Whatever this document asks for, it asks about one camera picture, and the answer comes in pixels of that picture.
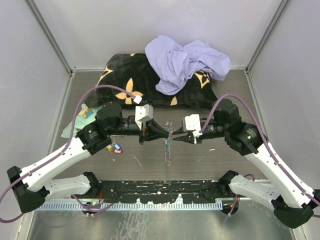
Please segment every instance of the wire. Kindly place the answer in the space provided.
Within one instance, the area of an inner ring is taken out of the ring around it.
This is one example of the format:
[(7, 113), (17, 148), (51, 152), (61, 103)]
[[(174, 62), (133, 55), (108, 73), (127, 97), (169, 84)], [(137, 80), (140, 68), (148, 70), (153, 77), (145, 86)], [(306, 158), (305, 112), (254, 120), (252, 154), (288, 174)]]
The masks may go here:
[(103, 195), (104, 195), (104, 190), (103, 190), (103, 189), (101, 189), (101, 190), (99, 191), (99, 193), (100, 193), (99, 203), (101, 204), (102, 197), (103, 197)]
[(88, 206), (84, 205), (79, 198), (77, 198), (76, 195), (72, 195), (72, 197), (74, 197), (74, 199), (86, 210), (96, 213), (96, 214), (102, 214), (104, 211), (108, 210), (109, 208), (111, 208), (111, 206), (115, 203), (111, 203), (110, 205), (106, 206), (105, 208), (99, 209), (99, 210), (93, 210), (91, 208), (89, 208)]
[(269, 147), (269, 145), (268, 145), (268, 141), (267, 141), (267, 139), (265, 138), (265, 135), (264, 135), (264, 133), (263, 133), (263, 131), (262, 131), (262, 128), (261, 128), (258, 120), (256, 119), (254, 113), (251, 111), (251, 109), (249, 108), (249, 106), (245, 103), (245, 101), (244, 101), (241, 97), (239, 97), (239, 96), (237, 96), (237, 95), (235, 95), (235, 94), (232, 94), (232, 93), (227, 93), (227, 94), (222, 95), (222, 96), (215, 102), (215, 104), (213, 105), (213, 107), (212, 107), (212, 109), (211, 109), (211, 111), (210, 111), (210, 113), (209, 113), (209, 116), (207, 117), (207, 119), (206, 119), (203, 127), (202, 127), (201, 130), (199, 131), (199, 133), (202, 133), (202, 132), (206, 129), (206, 127), (207, 127), (208, 124), (209, 124), (210, 119), (212, 118), (215, 110), (217, 109), (217, 106), (219, 105), (219, 103), (220, 103), (223, 99), (225, 99), (225, 98), (227, 98), (227, 97), (233, 97), (233, 98), (239, 100), (239, 101), (242, 103), (242, 105), (246, 108), (246, 110), (247, 110), (248, 113), (250, 114), (250, 116), (251, 116), (251, 118), (252, 118), (252, 120), (253, 120), (253, 122), (254, 122), (254, 124), (255, 124), (255, 126), (256, 126), (259, 134), (260, 134), (260, 136), (261, 136), (261, 139), (262, 139), (262, 141), (263, 141), (263, 144), (264, 144), (265, 148), (267, 149), (268, 153), (270, 154), (270, 156), (272, 157), (272, 159), (274, 160), (274, 162), (279, 166), (279, 168), (284, 172), (284, 174), (293, 182), (293, 184), (302, 192), (302, 194), (306, 195), (309, 199), (311, 199), (313, 202), (315, 202), (315, 203), (320, 207), (320, 202), (319, 202), (317, 199), (315, 199), (313, 196), (311, 196), (308, 192), (306, 192), (306, 190), (305, 190), (302, 186), (300, 186), (300, 184), (294, 179), (294, 177), (291, 176), (291, 174), (286, 170), (286, 168), (285, 168), (284, 166), (282, 166), (281, 163), (279, 163), (279, 160), (276, 158), (275, 154), (274, 154), (274, 153), (272, 152), (272, 150), (270, 149), (270, 147)]
[[(255, 181), (256, 178), (255, 178), (255, 176), (254, 176), (253, 174), (251, 174), (251, 173), (248, 173), (248, 174), (244, 175), (243, 177), (246, 178), (246, 177), (248, 177), (248, 176), (251, 176), (251, 177), (252, 177), (252, 182)], [(233, 200), (233, 204), (232, 204), (231, 210), (230, 210), (230, 212), (228, 213), (228, 216), (229, 216), (229, 217), (231, 217), (231, 214), (232, 214), (232, 212), (233, 212), (234, 209), (235, 209), (236, 202), (238, 202), (238, 203), (240, 202), (240, 195), (238, 195), (238, 194), (236, 194), (236, 195), (234, 196), (234, 200)]]
[[(65, 145), (65, 147), (62, 149), (61, 152), (59, 152), (57, 155), (53, 156), (52, 158), (50, 158), (48, 161), (42, 163), (41, 165), (35, 167), (34, 169), (32, 169), (30, 172), (22, 175), (21, 177), (19, 177), (17, 180), (15, 180), (13, 183), (11, 183), (4, 191), (3, 193), (0, 195), (0, 204), (2, 202), (2, 200), (4, 199), (4, 197), (6, 196), (6, 194), (10, 191), (10, 189), (12, 189), (12, 187), (14, 187), (18, 182), (22, 181), (23, 179), (25, 179), (26, 177), (32, 175), (34, 172), (38, 171), (39, 169), (43, 168), (44, 166), (48, 165), (49, 163), (51, 163), (52, 161), (54, 161), (55, 159), (57, 159), (58, 157), (60, 157), (67, 149), (68, 147), (70, 146), (71, 144), (71, 141), (72, 141), (72, 138), (73, 138), (73, 134), (74, 134), (74, 129), (75, 129), (75, 123), (76, 123), (76, 117), (78, 115), (78, 111), (79, 111), (79, 108), (82, 104), (82, 102), (86, 99), (86, 97), (94, 90), (96, 89), (102, 89), (102, 88), (110, 88), (110, 89), (115, 89), (115, 90), (118, 90), (118, 91), (121, 91), (121, 92), (124, 92), (126, 93), (127, 95), (129, 95), (130, 97), (132, 98), (135, 98), (136, 96), (133, 95), (131, 92), (128, 92), (120, 87), (117, 87), (117, 86), (113, 86), (113, 85), (99, 85), (99, 86), (95, 86), (91, 89), (89, 89), (82, 97), (81, 99), (79, 100), (76, 108), (75, 108), (75, 111), (74, 111), (74, 114), (73, 114), (73, 118), (72, 118), (72, 125), (71, 125), (71, 131), (70, 131), (70, 136), (69, 136), (69, 139)], [(18, 220), (19, 218), (21, 218), (24, 214), (21, 213), (20, 215), (18, 215), (17, 217), (13, 218), (13, 219), (10, 219), (10, 220), (4, 220), (0, 217), (0, 223), (4, 223), (4, 224), (8, 224), (8, 223), (13, 223), (14, 221)]]

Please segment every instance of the small red object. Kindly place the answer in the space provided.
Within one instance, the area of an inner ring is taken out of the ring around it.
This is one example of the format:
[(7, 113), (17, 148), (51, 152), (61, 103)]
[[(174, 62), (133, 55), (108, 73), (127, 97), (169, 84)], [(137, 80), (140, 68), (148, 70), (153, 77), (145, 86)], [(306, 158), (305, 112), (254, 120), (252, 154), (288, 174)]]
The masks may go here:
[(117, 150), (117, 149), (113, 149), (113, 152), (115, 153), (115, 154), (122, 154), (123, 152), (124, 152), (124, 150), (121, 148), (121, 150)]

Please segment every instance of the white connector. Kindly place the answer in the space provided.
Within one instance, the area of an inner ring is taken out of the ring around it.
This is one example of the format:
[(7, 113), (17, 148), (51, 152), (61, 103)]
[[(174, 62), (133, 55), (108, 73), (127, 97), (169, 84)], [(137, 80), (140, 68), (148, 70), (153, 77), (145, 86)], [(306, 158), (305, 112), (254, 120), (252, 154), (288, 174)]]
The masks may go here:
[(184, 132), (192, 131), (194, 144), (197, 144), (196, 138), (202, 135), (202, 133), (200, 133), (201, 124), (200, 124), (199, 114), (192, 114), (190, 116), (185, 116), (182, 119), (182, 130)]
[(136, 104), (139, 104), (139, 103), (141, 103), (141, 101), (142, 101), (142, 97), (139, 96), (139, 95), (137, 95), (137, 96), (135, 96), (135, 98), (133, 99), (133, 101), (134, 101)]

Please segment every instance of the black pillow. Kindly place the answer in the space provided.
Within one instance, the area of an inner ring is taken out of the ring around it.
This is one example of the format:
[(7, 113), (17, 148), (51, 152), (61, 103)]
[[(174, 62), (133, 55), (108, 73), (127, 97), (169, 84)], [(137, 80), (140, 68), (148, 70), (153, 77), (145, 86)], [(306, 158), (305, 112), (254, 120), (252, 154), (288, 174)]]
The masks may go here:
[[(217, 100), (211, 88), (208, 73), (196, 72), (182, 90), (175, 95), (164, 95), (156, 90), (160, 78), (153, 70), (143, 53), (116, 54), (107, 63), (98, 85), (114, 85), (134, 95), (142, 96), (153, 107), (189, 106), (200, 109), (211, 109)], [(84, 101), (89, 108), (117, 101), (121, 105), (135, 105), (133, 99), (124, 92), (111, 88), (99, 88)]]

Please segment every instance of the small blue object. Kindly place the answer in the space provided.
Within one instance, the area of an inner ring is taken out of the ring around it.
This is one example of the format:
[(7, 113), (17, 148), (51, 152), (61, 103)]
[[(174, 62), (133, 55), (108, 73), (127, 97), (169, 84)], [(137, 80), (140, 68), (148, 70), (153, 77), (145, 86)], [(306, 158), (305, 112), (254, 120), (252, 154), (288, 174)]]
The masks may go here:
[(122, 149), (121, 146), (118, 143), (113, 144), (113, 147), (115, 149), (117, 149), (118, 151), (120, 151)]

